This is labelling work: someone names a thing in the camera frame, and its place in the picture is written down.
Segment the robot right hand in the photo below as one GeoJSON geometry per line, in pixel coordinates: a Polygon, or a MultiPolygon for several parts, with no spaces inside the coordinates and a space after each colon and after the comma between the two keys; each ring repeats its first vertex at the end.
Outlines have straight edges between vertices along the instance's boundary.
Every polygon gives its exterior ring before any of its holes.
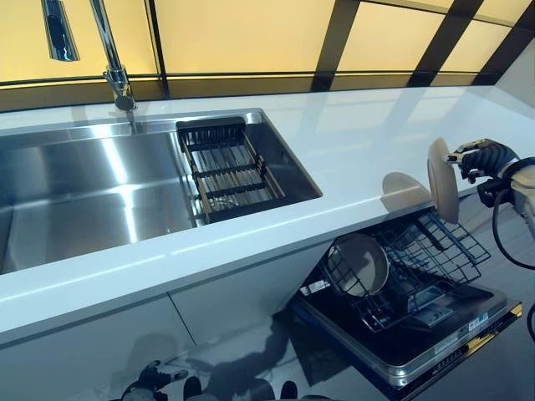
{"type": "Polygon", "coordinates": [[[480,177],[501,178],[510,165],[519,161],[519,156],[504,144],[483,139],[459,146],[443,160],[449,165],[457,165],[461,178],[475,184],[480,177]]]}

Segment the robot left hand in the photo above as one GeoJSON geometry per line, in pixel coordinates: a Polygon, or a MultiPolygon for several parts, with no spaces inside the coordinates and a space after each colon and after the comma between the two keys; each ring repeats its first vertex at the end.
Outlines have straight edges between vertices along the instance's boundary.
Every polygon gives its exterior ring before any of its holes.
{"type": "Polygon", "coordinates": [[[137,385],[133,391],[134,400],[167,400],[168,395],[162,392],[167,385],[186,379],[189,375],[185,369],[172,370],[170,373],[160,371],[161,362],[151,362],[141,371],[137,385]]]}

